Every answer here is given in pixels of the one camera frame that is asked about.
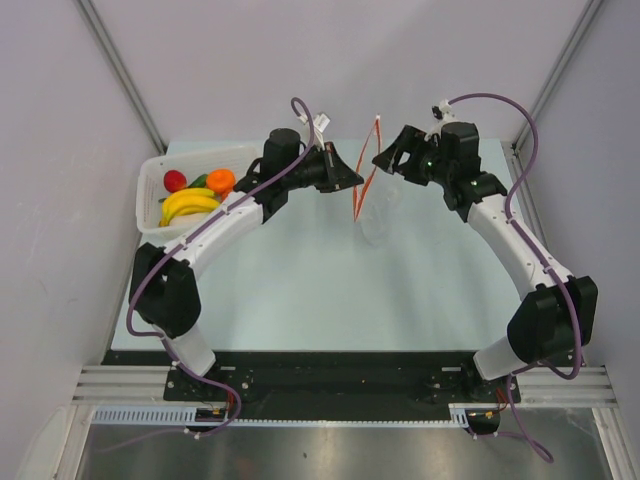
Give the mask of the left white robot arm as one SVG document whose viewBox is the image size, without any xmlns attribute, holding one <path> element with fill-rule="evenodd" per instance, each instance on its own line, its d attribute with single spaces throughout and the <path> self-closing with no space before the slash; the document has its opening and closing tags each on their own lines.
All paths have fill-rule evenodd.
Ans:
<svg viewBox="0 0 640 480">
<path fill-rule="evenodd" d="M 334 193 L 363 182 L 333 143 L 320 144 L 314 137 L 303 143 L 298 132 L 275 129 L 221 206 L 165 245 L 138 248 L 127 315 L 150 325 L 148 336 L 158 338 L 189 372 L 185 385 L 197 398 L 210 399 L 221 387 L 216 356 L 197 325 L 202 273 L 224 249 L 273 217 L 290 192 L 312 187 Z"/>
</svg>

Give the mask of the white toy radish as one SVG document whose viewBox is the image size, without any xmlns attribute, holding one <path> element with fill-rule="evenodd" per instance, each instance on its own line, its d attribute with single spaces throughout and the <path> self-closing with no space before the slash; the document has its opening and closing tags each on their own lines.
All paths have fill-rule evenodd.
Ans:
<svg viewBox="0 0 640 480">
<path fill-rule="evenodd" d="M 202 213 L 194 213 L 194 214 L 189 214 L 189 215 L 175 216 L 170 220 L 169 226 L 170 227 L 190 228 L 192 225 L 198 224 L 199 222 L 201 222 L 206 217 L 207 217 L 207 214 L 204 213 L 204 212 L 202 212 Z"/>
</svg>

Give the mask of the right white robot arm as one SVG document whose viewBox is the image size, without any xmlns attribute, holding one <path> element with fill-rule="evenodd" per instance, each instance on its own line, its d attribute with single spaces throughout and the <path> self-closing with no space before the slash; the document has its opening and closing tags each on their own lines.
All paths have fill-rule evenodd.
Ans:
<svg viewBox="0 0 640 480">
<path fill-rule="evenodd" d="M 580 364 L 598 297 L 590 277 L 576 277 L 519 222 L 504 185 L 482 170 L 479 143 L 473 123 L 449 121 L 432 133 L 406 125 L 372 161 L 410 183 L 441 186 L 447 207 L 489 245 L 519 294 L 505 336 L 477 351 L 474 368 L 461 376 L 462 391 L 473 401 L 493 394 L 498 378 L 554 355 L 571 352 Z"/>
</svg>

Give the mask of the green toy chili pepper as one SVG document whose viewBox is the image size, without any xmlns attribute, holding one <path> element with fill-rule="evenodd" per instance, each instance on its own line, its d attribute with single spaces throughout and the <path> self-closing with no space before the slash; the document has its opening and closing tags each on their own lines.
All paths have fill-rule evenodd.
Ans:
<svg viewBox="0 0 640 480">
<path fill-rule="evenodd" d="M 202 174 L 187 185 L 187 188 L 204 188 L 206 186 L 206 179 L 208 175 Z"/>
</svg>

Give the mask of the white plastic basket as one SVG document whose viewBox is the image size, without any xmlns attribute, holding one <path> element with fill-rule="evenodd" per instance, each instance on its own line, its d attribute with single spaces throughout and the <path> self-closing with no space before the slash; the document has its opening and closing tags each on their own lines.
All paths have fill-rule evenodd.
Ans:
<svg viewBox="0 0 640 480">
<path fill-rule="evenodd" d="M 145 161 L 139 171 L 135 215 L 144 235 L 167 240 L 186 232 L 221 200 L 224 187 L 244 176 L 258 157 L 251 145 L 233 145 L 169 154 Z"/>
</svg>

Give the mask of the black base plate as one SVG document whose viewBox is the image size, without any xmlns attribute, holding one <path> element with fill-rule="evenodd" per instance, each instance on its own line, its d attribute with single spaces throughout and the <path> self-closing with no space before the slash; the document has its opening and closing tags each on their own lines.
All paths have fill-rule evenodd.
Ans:
<svg viewBox="0 0 640 480">
<path fill-rule="evenodd" d="M 171 403 L 205 406 L 190 433 L 213 431 L 226 413 L 241 420 L 408 422 L 445 420 L 453 403 L 483 408 L 478 430 L 498 426 L 501 410 L 520 400 L 515 381 L 483 380 L 470 351 L 247 352 L 227 351 L 205 382 L 181 369 L 165 377 Z"/>
</svg>

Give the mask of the orange toy tangerine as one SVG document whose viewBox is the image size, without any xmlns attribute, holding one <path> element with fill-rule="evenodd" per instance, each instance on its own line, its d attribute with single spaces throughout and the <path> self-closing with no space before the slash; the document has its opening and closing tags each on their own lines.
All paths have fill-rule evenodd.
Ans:
<svg viewBox="0 0 640 480">
<path fill-rule="evenodd" d="M 234 189 L 236 183 L 234 173 L 229 169 L 216 169 L 206 178 L 206 187 L 224 200 Z"/>
</svg>

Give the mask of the clear zip top bag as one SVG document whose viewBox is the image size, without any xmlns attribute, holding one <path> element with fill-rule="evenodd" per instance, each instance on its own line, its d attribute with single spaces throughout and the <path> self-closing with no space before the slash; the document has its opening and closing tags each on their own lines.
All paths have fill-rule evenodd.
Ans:
<svg viewBox="0 0 640 480">
<path fill-rule="evenodd" d="M 352 190 L 353 222 L 363 240 L 374 247 L 390 241 L 399 222 L 397 213 L 402 200 L 394 178 L 372 163 L 383 150 L 381 115 L 377 114 L 356 162 L 355 171 L 364 183 Z"/>
</svg>

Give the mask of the red toy apple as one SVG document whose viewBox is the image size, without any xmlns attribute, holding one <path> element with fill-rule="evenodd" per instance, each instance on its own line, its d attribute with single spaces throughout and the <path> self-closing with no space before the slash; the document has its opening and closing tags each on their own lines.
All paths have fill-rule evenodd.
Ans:
<svg viewBox="0 0 640 480">
<path fill-rule="evenodd" d="M 169 170 L 164 174 L 163 185 L 167 192 L 173 194 L 188 186 L 186 176 L 178 170 Z"/>
</svg>

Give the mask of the yellow toy banana bunch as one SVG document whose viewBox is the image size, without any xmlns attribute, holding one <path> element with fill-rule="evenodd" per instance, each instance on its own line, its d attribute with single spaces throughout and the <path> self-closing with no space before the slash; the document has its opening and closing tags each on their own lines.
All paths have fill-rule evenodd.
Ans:
<svg viewBox="0 0 640 480">
<path fill-rule="evenodd" d="M 169 225 L 175 216 L 194 213 L 209 213 L 217 209 L 220 201 L 216 194 L 208 188 L 187 188 L 171 194 L 161 206 L 160 227 Z"/>
</svg>

